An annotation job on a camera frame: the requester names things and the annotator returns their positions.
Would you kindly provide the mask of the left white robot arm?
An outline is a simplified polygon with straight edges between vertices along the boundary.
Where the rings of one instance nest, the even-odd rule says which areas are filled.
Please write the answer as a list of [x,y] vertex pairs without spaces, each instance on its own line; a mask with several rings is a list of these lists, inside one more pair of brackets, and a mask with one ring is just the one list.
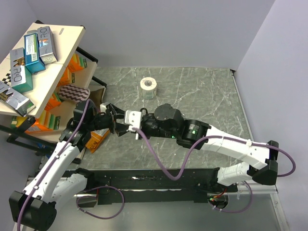
[[14,191],[11,194],[9,204],[16,230],[20,231],[23,227],[48,230],[57,213],[75,194],[94,190],[94,176],[86,169],[80,169],[63,183],[58,183],[85,148],[92,131],[107,128],[119,135],[140,126],[140,112],[123,111],[110,103],[104,108],[102,113],[98,113],[90,99],[77,103],[73,117],[60,135],[47,163],[22,192]]

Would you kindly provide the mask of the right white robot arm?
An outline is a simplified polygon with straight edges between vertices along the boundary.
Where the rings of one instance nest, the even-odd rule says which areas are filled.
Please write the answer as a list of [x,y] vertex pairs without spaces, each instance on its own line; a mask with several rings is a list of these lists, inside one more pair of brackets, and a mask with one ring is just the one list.
[[154,113],[145,113],[141,117],[141,130],[148,139],[171,138],[190,151],[211,151],[239,160],[239,164],[231,167],[220,167],[210,180],[210,186],[216,192],[246,180],[262,185],[276,184],[279,145],[275,141],[253,142],[230,135],[213,125],[184,118],[180,110],[167,103],[157,107]]

